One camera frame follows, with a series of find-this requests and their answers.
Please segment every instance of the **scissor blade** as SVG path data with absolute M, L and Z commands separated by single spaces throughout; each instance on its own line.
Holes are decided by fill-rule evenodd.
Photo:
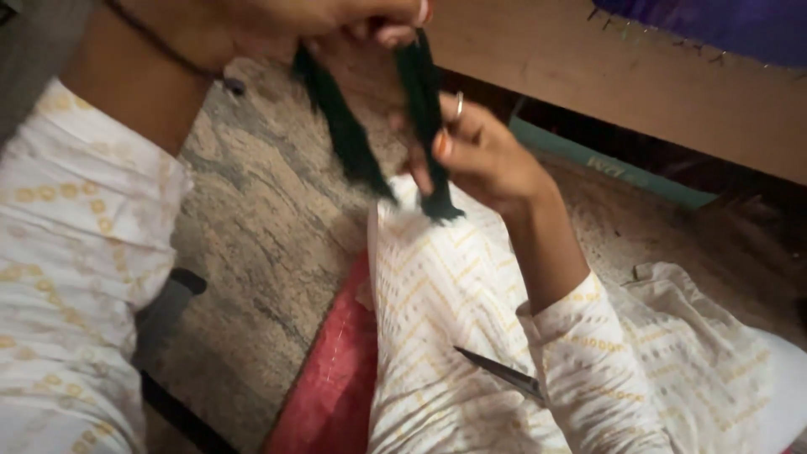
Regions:
M 507 381 L 513 386 L 516 386 L 525 393 L 543 400 L 538 380 L 532 378 L 531 376 L 518 372 L 517 370 L 509 368 L 504 364 L 497 363 L 493 359 L 488 359 L 482 355 L 477 355 L 476 353 L 468 351 L 464 348 L 454 347 L 454 350 L 459 351 L 467 359 L 470 359 L 471 363 L 480 366 L 491 374 L 498 376 L 500 379 Z

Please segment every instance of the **purple cloth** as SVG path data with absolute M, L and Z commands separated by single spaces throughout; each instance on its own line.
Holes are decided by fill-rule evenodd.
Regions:
M 594 4 L 762 63 L 807 67 L 807 0 L 594 0 Z

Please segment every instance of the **wooden bed frame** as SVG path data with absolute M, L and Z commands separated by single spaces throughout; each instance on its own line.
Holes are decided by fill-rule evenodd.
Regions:
M 647 30 L 588 0 L 438 0 L 438 65 L 807 184 L 807 77 Z

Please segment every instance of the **ring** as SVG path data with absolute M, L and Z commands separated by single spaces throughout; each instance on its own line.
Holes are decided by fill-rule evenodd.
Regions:
M 459 116 L 462 114 L 462 99 L 464 97 L 465 95 L 461 91 L 457 92 L 457 115 L 454 116 L 454 121 L 459 120 Z

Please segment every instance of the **black string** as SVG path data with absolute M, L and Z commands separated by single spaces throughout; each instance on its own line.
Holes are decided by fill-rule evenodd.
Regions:
M 177 52 L 174 50 L 174 48 L 166 44 L 165 41 L 160 38 L 160 36 L 148 28 L 148 25 L 141 22 L 129 11 L 126 11 L 118 0 L 104 0 L 104 4 L 106 4 L 112 10 L 112 12 L 118 15 L 118 17 L 121 18 L 129 27 L 140 33 L 140 35 L 151 43 L 152 46 L 164 53 L 166 56 L 170 57 L 171 60 L 176 61 L 181 67 L 202 78 L 221 81 L 224 84 L 224 87 L 230 90 L 234 95 L 241 96 L 244 94 L 246 87 L 242 81 L 235 78 L 226 78 L 224 76 L 224 71 L 211 71 L 209 69 L 199 68 L 192 61 L 188 60 L 181 53 Z

